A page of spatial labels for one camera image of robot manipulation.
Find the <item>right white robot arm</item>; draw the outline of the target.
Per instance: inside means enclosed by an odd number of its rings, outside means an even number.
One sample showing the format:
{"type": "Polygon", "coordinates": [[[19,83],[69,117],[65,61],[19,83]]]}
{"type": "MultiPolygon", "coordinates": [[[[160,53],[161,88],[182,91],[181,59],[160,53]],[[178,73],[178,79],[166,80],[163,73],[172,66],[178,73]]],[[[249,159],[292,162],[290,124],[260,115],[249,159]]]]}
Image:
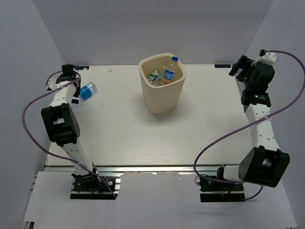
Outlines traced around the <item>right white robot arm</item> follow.
{"type": "Polygon", "coordinates": [[[275,75],[275,61],[274,52],[267,52],[258,60],[243,55],[229,72],[236,80],[250,124],[252,149],[239,165],[222,165],[217,170],[215,184],[220,190],[241,182],[276,187],[288,167],[290,156],[281,151],[268,117],[271,101],[266,90],[275,75]]]}

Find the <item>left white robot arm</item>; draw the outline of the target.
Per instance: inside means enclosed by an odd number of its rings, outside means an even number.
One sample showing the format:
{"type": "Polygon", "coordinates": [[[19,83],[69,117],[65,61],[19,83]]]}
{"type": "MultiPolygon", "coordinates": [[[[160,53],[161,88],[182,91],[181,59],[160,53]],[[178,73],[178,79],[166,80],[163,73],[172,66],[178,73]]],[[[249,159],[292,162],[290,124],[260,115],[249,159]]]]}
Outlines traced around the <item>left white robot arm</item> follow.
{"type": "Polygon", "coordinates": [[[74,165],[76,172],[73,177],[84,181],[89,190],[96,190],[100,187],[101,179],[95,175],[95,165],[81,145],[80,125],[71,107],[71,104],[78,103],[81,90],[81,78],[75,66],[62,65],[60,76],[49,79],[47,89],[54,92],[50,105],[41,110],[48,137],[66,153],[66,160],[74,165]]]}

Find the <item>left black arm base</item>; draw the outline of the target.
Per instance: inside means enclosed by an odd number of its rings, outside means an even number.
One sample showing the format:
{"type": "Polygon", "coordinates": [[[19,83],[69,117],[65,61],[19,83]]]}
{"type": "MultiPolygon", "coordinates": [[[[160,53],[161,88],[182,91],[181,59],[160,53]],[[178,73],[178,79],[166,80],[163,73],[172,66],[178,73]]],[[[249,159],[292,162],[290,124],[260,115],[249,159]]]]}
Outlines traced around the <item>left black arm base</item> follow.
{"type": "Polygon", "coordinates": [[[104,182],[92,174],[77,176],[72,174],[73,184],[71,188],[70,199],[78,200],[115,200],[117,193],[115,190],[116,177],[105,176],[102,177],[107,183],[110,190],[106,187],[104,182]]]}

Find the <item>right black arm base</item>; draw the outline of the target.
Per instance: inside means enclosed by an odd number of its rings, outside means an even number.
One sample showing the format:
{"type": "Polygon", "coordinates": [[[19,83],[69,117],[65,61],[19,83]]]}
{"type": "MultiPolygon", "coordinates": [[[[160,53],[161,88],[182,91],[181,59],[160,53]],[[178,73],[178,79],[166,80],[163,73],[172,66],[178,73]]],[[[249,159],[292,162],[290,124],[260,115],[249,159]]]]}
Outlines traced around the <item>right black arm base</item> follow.
{"type": "Polygon", "coordinates": [[[221,203],[221,202],[245,202],[243,184],[221,183],[219,180],[224,180],[224,168],[217,169],[215,176],[202,174],[202,176],[217,180],[203,179],[196,176],[195,184],[200,187],[200,201],[202,203],[221,203]]]}

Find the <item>small bottle blue label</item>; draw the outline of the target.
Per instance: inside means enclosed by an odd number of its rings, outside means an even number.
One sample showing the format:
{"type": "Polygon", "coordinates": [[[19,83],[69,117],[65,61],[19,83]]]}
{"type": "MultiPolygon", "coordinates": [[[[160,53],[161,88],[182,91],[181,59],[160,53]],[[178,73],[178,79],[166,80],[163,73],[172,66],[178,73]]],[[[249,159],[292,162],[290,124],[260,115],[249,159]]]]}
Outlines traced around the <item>small bottle blue label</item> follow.
{"type": "Polygon", "coordinates": [[[173,56],[170,61],[164,64],[163,79],[174,81],[178,71],[178,57],[173,56]]]}

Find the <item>clear bottle blue label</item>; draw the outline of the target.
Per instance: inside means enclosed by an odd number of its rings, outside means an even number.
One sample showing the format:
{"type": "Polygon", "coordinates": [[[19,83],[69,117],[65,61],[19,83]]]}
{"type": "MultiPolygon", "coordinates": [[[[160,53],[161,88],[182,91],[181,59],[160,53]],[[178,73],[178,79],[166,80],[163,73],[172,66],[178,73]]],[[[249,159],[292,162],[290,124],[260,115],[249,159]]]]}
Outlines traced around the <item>clear bottle blue label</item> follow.
{"type": "Polygon", "coordinates": [[[89,82],[80,89],[80,98],[87,100],[98,92],[96,85],[93,82],[89,82]]]}

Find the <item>clear bottle green white label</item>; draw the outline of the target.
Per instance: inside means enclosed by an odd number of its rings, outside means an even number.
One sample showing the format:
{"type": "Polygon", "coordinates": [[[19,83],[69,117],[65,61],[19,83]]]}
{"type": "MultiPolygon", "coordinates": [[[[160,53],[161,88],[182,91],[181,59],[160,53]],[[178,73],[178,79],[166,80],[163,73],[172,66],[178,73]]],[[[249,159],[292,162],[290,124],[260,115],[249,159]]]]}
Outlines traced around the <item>clear bottle green white label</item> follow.
{"type": "Polygon", "coordinates": [[[157,69],[153,70],[152,73],[147,77],[151,85],[155,85],[156,82],[160,79],[159,71],[157,69]]]}

